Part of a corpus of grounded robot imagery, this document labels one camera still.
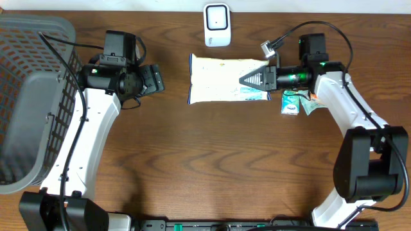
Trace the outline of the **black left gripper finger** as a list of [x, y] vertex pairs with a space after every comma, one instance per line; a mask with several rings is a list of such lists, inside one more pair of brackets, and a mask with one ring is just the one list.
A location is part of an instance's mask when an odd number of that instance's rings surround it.
[[143, 95], [149, 95], [157, 92], [157, 80], [155, 77], [155, 73], [158, 71], [158, 65], [143, 65], [140, 67], [140, 73], [144, 80], [144, 86], [146, 87]]
[[159, 65], [153, 64], [151, 65], [153, 76], [155, 79], [156, 90], [155, 92], [162, 92], [165, 89], [163, 78], [159, 69]]

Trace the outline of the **teal tissue pack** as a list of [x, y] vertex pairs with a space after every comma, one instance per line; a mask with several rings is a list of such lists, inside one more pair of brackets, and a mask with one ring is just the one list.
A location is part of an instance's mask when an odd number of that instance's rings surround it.
[[296, 116], [300, 111], [300, 98], [296, 92], [285, 90], [281, 98], [281, 113]]

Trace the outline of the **mint green wipes pack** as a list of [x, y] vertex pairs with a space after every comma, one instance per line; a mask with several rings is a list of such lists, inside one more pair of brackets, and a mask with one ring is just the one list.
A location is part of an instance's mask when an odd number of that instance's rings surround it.
[[310, 101], [311, 92], [309, 90], [299, 90], [298, 93], [301, 94], [300, 101], [307, 116], [318, 108], [326, 108], [326, 105], [322, 107]]

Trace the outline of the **cream snack bag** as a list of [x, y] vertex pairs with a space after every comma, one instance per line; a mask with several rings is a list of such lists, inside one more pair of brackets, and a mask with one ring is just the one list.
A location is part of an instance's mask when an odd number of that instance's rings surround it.
[[267, 61], [255, 59], [217, 59], [189, 56], [190, 87], [188, 104], [212, 101], [266, 101], [269, 94], [248, 87], [239, 79]]

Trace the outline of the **orange tissue pack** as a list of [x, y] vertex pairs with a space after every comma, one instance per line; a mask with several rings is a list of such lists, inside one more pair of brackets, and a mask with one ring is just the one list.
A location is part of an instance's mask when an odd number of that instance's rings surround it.
[[325, 104], [315, 95], [315, 94], [310, 94], [310, 101], [312, 103], [316, 103], [322, 107], [325, 106]]

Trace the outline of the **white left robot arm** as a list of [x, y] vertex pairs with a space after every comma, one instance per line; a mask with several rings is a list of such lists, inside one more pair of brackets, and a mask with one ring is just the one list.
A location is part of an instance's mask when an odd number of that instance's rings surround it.
[[28, 230], [135, 230], [134, 218], [108, 212], [93, 199], [110, 129], [124, 102], [165, 87], [157, 64], [146, 65], [140, 37], [108, 30], [102, 53], [77, 73], [75, 104], [62, 147], [39, 192], [24, 192], [19, 212]]

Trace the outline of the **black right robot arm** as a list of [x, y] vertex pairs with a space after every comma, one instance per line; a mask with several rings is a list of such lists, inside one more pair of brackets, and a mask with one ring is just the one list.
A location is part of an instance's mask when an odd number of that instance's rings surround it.
[[265, 92], [307, 88], [327, 107], [344, 137], [333, 169], [334, 189], [312, 210], [315, 227], [341, 228], [375, 203], [403, 192], [393, 209], [409, 194], [408, 134], [379, 117], [353, 86], [340, 62], [329, 61], [323, 33], [299, 38], [299, 66], [265, 65], [239, 83]]

